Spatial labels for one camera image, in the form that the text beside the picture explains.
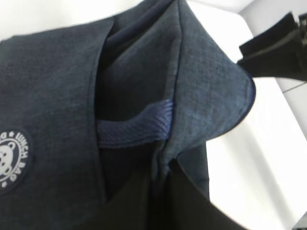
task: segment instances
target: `black fabric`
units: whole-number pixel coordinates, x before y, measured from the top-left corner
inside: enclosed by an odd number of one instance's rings
[[[173,160],[165,189],[149,192],[148,170],[136,171],[96,217],[77,230],[244,230],[210,203]]]
[[[95,217],[76,230],[147,229],[149,167],[136,171],[125,187]]]
[[[176,230],[244,230],[210,203],[176,160],[170,168],[166,186]]]
[[[150,164],[154,148],[155,142],[126,149],[100,149],[108,199],[117,194],[134,172]]]
[[[198,185],[204,196],[210,200],[209,195],[209,170],[207,161],[207,149],[205,141],[177,157],[179,165],[190,176],[192,181]]]

